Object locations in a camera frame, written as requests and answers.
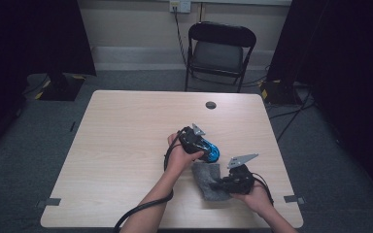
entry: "wall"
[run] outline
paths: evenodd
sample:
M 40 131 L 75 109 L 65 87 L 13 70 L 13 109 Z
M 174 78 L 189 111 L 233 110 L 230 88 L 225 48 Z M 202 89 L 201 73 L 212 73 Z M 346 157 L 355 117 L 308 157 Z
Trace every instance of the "wall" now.
M 80 0 L 79 4 L 97 70 L 185 68 L 168 1 Z M 190 14 L 178 14 L 184 48 L 187 31 L 200 19 L 243 25 L 257 36 L 248 69 L 263 70 L 271 63 L 288 9 L 193 2 Z
M 89 43 L 94 47 L 177 48 L 177 26 L 168 2 L 79 1 Z M 199 17 L 247 26 L 257 35 L 256 50 L 274 50 L 288 6 L 192 3 L 190 14 L 178 14 L 183 40 Z

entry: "power outlet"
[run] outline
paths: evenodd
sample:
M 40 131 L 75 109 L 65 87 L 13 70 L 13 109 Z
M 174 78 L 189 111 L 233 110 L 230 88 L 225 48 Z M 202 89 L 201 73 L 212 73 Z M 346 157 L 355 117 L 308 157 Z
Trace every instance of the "power outlet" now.
M 176 9 L 177 13 L 181 12 L 180 1 L 169 1 L 169 12 L 175 12 L 174 9 Z
M 169 1 L 169 12 L 175 12 L 174 9 L 177 10 L 177 13 L 190 13 L 190 0 Z

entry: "hand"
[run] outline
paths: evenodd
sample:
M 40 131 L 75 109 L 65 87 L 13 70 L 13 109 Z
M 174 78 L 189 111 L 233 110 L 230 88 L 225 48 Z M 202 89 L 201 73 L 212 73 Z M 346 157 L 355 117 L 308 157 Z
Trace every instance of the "hand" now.
M 169 146 L 172 145 L 172 142 L 175 140 L 176 137 L 176 133 L 171 134 L 168 137 Z M 171 154 L 169 155 L 168 166 L 166 168 L 166 171 L 177 176 L 180 176 L 193 160 L 200 158 L 203 154 L 203 151 L 199 151 L 193 154 L 186 153 L 181 145 L 180 140 L 177 139 L 171 151 Z
M 242 195 L 231 193 L 231 196 L 243 201 L 245 204 L 247 204 L 248 207 L 251 208 L 251 210 L 259 214 L 261 217 L 263 217 L 264 214 L 269 212 L 271 209 L 274 209 L 271 202 L 269 201 L 266 190 L 264 189 L 262 184 L 257 181 L 254 182 L 254 187 L 251 190 L 250 194 Z

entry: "gray carpet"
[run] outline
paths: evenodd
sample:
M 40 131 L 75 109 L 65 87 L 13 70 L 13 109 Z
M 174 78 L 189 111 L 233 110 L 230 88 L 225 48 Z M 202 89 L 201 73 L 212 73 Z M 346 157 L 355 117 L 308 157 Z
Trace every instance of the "gray carpet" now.
M 242 92 L 259 93 L 258 88 L 248 82 L 264 75 L 263 71 L 249 71 L 245 80 L 247 87 Z M 43 228 L 40 225 L 43 209 L 36 204 L 51 195 L 93 91 L 183 91 L 184 76 L 185 71 L 181 70 L 98 71 L 98 77 L 88 77 L 84 82 L 75 102 L 34 100 L 38 89 L 27 94 L 22 114 L 0 140 L 0 232 L 111 232 L 111 229 Z M 29 77 L 28 88 L 39 84 L 44 77 Z M 236 86 L 196 80 L 191 86 L 195 89 L 190 91 L 236 90 Z M 301 97 L 306 93 L 306 89 L 299 89 Z M 266 109 L 272 117 L 296 108 L 266 105 Z M 291 117 L 271 119 L 277 137 Z M 294 192 L 306 201 L 300 205 L 304 218 L 300 232 L 373 232 L 373 183 L 337 145 L 331 124 L 318 108 L 302 111 L 282 136 L 279 147 Z

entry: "right hand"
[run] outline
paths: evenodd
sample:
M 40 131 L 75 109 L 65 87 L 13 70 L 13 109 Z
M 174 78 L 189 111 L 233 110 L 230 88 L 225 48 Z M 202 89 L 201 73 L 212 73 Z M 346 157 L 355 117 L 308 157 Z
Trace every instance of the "right hand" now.
M 250 207 L 251 210 L 259 214 L 261 217 L 263 217 L 264 214 L 269 212 L 271 209 L 274 209 L 268 199 L 265 188 L 257 181 L 254 182 L 253 189 L 248 195 L 236 193 L 231 193 L 230 195 L 238 200 L 243 201 L 248 207 Z

